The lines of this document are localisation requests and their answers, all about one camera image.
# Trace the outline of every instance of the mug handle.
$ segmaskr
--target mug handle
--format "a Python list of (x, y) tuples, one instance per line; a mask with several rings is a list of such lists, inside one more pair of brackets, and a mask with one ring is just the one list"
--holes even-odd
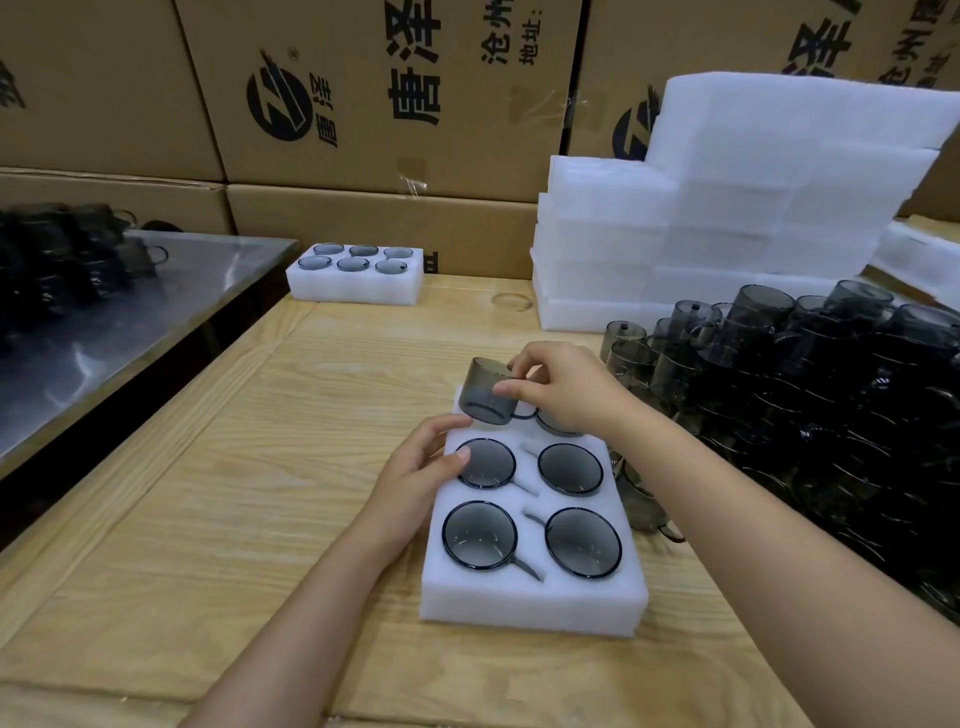
[[(518, 404), (517, 406), (520, 406), (521, 404), (526, 404), (526, 403), (527, 403), (527, 402), (519, 401), (519, 404)], [(538, 413), (539, 411), (540, 411), (540, 410), (539, 410), (537, 407), (534, 407), (534, 411), (531, 412), (529, 415), (518, 415), (518, 414), (516, 413), (516, 411), (515, 411), (514, 414), (512, 414), (512, 415), (510, 416), (510, 419), (512, 419), (512, 420), (533, 420), (535, 417), (537, 417), (537, 413)]]
[(515, 555), (510, 557), (510, 563), (518, 569), (526, 571), (528, 574), (537, 579), (537, 581), (543, 581), (543, 577), (541, 577), (532, 566), (527, 564), (527, 562), (523, 561), (522, 559), (516, 558)]
[(658, 530), (661, 534), (663, 534), (663, 536), (665, 536), (667, 539), (669, 539), (670, 541), (672, 541), (674, 544), (685, 544), (685, 543), (686, 543), (686, 538), (684, 538), (683, 536), (681, 536), (680, 534), (678, 534), (676, 531), (674, 531), (672, 528), (670, 528), (670, 527), (669, 527), (668, 525), (666, 525), (666, 524), (657, 526), (657, 530)]
[(540, 497), (540, 489), (535, 488), (534, 486), (530, 485), (530, 483), (525, 483), (521, 480), (517, 480), (515, 477), (512, 477), (510, 479), (510, 482), (516, 485), (517, 488), (519, 488), (521, 491), (525, 491), (526, 493), (528, 493), (533, 497)]
[(526, 516), (528, 519), (530, 519), (531, 521), (535, 521), (535, 522), (539, 523), (541, 526), (543, 526), (544, 528), (546, 528), (546, 521), (545, 521), (544, 519), (542, 519), (540, 516), (537, 516), (536, 514), (530, 513), (529, 511), (521, 511), (521, 513), (522, 513), (524, 516)]

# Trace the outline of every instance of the hand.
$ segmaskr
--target hand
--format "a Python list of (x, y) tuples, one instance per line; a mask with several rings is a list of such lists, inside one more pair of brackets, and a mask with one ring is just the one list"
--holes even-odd
[(635, 401), (596, 354), (569, 342), (532, 341), (507, 366), (517, 378), (497, 382), (495, 394), (542, 407), (571, 431), (603, 440)]
[(428, 417), (388, 458), (367, 503), (350, 530), (372, 544), (383, 566), (410, 543), (433, 506), (437, 490), (459, 475), (470, 459), (469, 448), (439, 455), (450, 429), (469, 427), (467, 415)]

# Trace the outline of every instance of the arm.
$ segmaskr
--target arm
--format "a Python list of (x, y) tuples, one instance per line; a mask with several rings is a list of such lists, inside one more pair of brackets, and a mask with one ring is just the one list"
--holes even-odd
[(466, 415), (424, 420), (396, 449), (363, 510), (180, 728), (316, 728), (373, 585), (428, 517), (469, 452), (430, 458)]
[(818, 726), (955, 726), (960, 630), (681, 427), (589, 350), (537, 342), (497, 393), (606, 440), (670, 513)]

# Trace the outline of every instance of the packing tape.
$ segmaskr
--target packing tape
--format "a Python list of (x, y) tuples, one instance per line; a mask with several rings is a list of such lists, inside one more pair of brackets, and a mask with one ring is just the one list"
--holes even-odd
[(600, 131), (607, 118), (607, 101), (607, 94), (602, 91), (575, 89), (570, 93), (569, 111), (564, 127), (569, 129), (575, 120), (582, 129)]
[(568, 103), (565, 89), (544, 92), (527, 86), (514, 86), (510, 89), (507, 117), (511, 124), (519, 126), (559, 129), (566, 121)]
[(400, 194), (409, 195), (415, 199), (426, 194), (426, 159), (400, 157), (396, 160), (396, 173), (400, 181)]

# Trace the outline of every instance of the foam tray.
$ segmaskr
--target foam tray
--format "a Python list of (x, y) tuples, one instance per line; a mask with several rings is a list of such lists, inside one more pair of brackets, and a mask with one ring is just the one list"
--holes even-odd
[[(458, 389), (454, 401), (459, 398)], [(461, 410), (454, 405), (453, 411)], [(513, 420), (503, 426), (474, 422), (468, 429), (451, 431), (444, 451), (450, 453), (477, 437), (493, 438), (509, 447), (516, 457), (516, 478), (525, 485), (538, 486), (540, 495), (533, 497), (514, 484), (493, 490), (470, 488), (460, 480), (444, 484), (437, 494), (430, 521), (420, 618), (631, 637), (646, 608), (648, 594), (603, 441), (589, 435), (554, 437), (542, 430), (535, 419)], [(521, 448), (523, 441), (535, 442), (538, 447), (565, 442), (588, 449), (603, 466), (603, 483), (596, 493), (586, 497), (566, 496), (552, 490), (540, 478), (537, 457)], [(447, 555), (441, 538), (444, 519), (455, 507), (469, 500), (488, 500), (510, 514), (518, 534), (516, 555), (543, 575), (542, 582), (512, 565), (493, 571), (469, 570)], [(623, 556), (610, 576), (582, 579), (564, 571), (546, 548), (543, 527), (522, 514), (526, 508), (548, 518), (569, 506), (595, 511), (616, 530), (623, 545)]]
[[(405, 258), (392, 258), (404, 263), (402, 273), (387, 274), (377, 269), (377, 264), (387, 260), (385, 247), (344, 246), (337, 254), (327, 255), (330, 265), (322, 270), (305, 270), (300, 261), (316, 257), (314, 249), (324, 244), (311, 246), (287, 268), (290, 293), (301, 301), (339, 301), (345, 303), (391, 303), (415, 305), (423, 283), (423, 250), (412, 248), (413, 253)], [(357, 247), (376, 248), (376, 255), (351, 256), (350, 249)], [(348, 272), (338, 267), (342, 260), (360, 257), (370, 265), (364, 271)]]

